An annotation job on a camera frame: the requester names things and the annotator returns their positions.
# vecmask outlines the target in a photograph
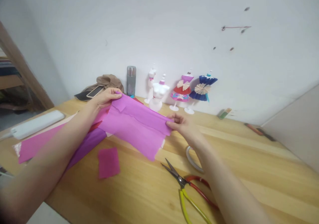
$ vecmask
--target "magenta paper piece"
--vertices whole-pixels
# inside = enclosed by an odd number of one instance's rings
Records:
[[[88,133],[83,139],[82,143],[78,147],[78,149],[73,154],[66,170],[75,165],[78,161],[84,158],[93,148],[96,147],[103,139],[106,138],[106,133],[100,129],[96,128],[92,132]]]
[[[108,178],[121,172],[116,148],[102,149],[98,153],[99,178]]]
[[[171,120],[122,95],[120,99],[112,101],[107,119],[99,128],[130,143],[145,157],[154,161],[165,136],[169,136],[172,131],[165,124],[166,121]]]
[[[40,148],[46,144],[65,124],[61,124],[44,133],[40,133],[34,137],[21,142],[21,150],[19,156],[19,164],[33,158]]]

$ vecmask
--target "white power strip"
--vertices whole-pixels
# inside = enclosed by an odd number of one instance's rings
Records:
[[[38,118],[32,119],[18,126],[13,127],[10,130],[10,134],[7,136],[13,136],[17,139],[24,139],[41,129],[44,129],[51,124],[64,119],[65,115],[58,110],[42,115]]]

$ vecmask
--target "blue dress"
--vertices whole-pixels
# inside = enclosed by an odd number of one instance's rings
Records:
[[[201,75],[199,77],[199,83],[200,84],[206,84],[205,86],[207,85],[212,85],[213,83],[215,83],[218,79],[217,78],[207,78],[206,76],[204,75]],[[206,97],[206,94],[199,94],[199,93],[196,93],[195,90],[193,90],[190,95],[189,95],[191,98],[193,99],[197,99],[197,100],[201,100],[201,101],[207,101],[207,97]]]

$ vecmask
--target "yellow scissors handle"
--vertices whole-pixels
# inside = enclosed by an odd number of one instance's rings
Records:
[[[207,218],[207,216],[203,213],[203,211],[193,202],[193,200],[188,196],[187,192],[183,188],[182,190],[179,190],[179,198],[180,198],[180,204],[181,204],[182,211],[187,224],[192,224],[192,222],[190,221],[186,211],[184,197],[186,197],[186,199],[190,202],[190,204],[192,204],[192,206],[198,211],[198,213],[202,216],[202,218],[206,221],[207,224],[212,224]]]

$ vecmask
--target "red scissors handle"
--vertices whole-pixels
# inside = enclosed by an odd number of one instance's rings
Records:
[[[208,204],[209,204],[210,206],[212,206],[212,207],[214,207],[215,209],[219,210],[219,208],[218,208],[218,206],[217,206],[216,204],[212,203],[211,200],[209,200],[209,199],[205,196],[205,194],[204,194],[195,184],[193,184],[193,183],[190,182],[191,180],[198,180],[198,181],[200,181],[201,183],[203,183],[206,187],[208,187],[208,188],[210,189],[210,186],[209,186],[208,182],[207,182],[205,179],[203,179],[203,178],[201,178],[201,177],[199,177],[199,176],[188,176],[187,178],[185,178],[185,180],[189,183],[189,185],[190,185],[192,188],[194,188],[194,189],[208,202]]]

